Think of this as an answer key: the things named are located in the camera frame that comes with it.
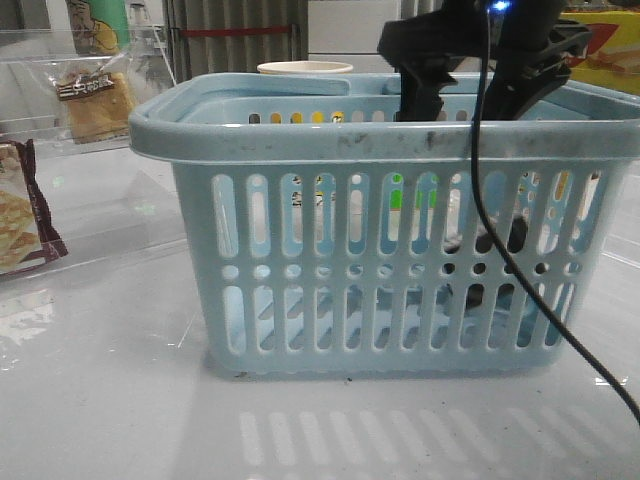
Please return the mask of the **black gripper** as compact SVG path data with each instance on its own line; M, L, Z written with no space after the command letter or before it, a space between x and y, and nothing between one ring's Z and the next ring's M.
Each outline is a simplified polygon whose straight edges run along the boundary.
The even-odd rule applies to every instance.
M483 120L517 120L539 100L565 85L566 56L583 57L592 31L566 20L565 1L445 1L439 10L389 21L378 53L398 68L399 122L435 121L444 105L440 92L457 81L449 57L481 57L491 35L496 61L485 93Z

